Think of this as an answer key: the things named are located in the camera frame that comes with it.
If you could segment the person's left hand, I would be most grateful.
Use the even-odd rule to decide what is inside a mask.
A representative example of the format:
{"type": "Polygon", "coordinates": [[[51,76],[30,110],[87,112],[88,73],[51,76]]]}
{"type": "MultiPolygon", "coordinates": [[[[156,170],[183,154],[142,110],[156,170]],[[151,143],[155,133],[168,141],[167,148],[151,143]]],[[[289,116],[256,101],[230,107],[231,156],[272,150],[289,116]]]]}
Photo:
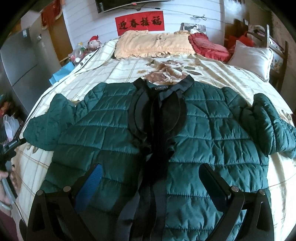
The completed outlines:
{"type": "Polygon", "coordinates": [[[11,166],[10,172],[1,170],[1,212],[8,217],[12,217],[13,204],[17,199],[17,187],[15,165],[11,166]]]}

